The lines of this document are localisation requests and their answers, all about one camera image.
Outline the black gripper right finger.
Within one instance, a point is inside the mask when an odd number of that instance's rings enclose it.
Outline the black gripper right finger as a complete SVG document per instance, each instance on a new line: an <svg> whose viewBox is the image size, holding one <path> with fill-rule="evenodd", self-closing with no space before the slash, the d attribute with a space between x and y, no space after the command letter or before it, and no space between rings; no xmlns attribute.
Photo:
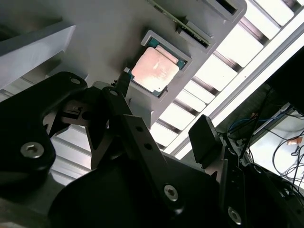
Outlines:
<svg viewBox="0 0 304 228"><path fill-rule="evenodd" d="M219 186L219 209L229 228L298 228L300 198L290 184L251 162L220 137L202 115L189 130L195 161Z"/></svg>

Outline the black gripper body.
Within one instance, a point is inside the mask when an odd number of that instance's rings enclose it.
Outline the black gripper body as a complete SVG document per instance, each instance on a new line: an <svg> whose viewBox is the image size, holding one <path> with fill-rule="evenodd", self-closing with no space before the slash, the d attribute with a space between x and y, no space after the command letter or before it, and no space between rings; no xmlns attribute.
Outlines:
<svg viewBox="0 0 304 228"><path fill-rule="evenodd" d="M183 211L164 211L134 161L123 155L63 188L48 213L52 228L221 228L216 181L166 156Z"/></svg>

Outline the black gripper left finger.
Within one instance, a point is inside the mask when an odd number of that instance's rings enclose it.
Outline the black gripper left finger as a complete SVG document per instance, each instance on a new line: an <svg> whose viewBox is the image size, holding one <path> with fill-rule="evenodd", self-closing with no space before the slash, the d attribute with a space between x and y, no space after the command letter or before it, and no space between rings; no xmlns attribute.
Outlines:
<svg viewBox="0 0 304 228"><path fill-rule="evenodd" d="M80 77L60 72L0 104L0 193L15 201L35 199L56 157L51 138L70 125L84 126L91 172L126 155L134 161L168 214L182 202L169 165L143 119L125 100L129 79L115 87L88 87Z"/></svg>

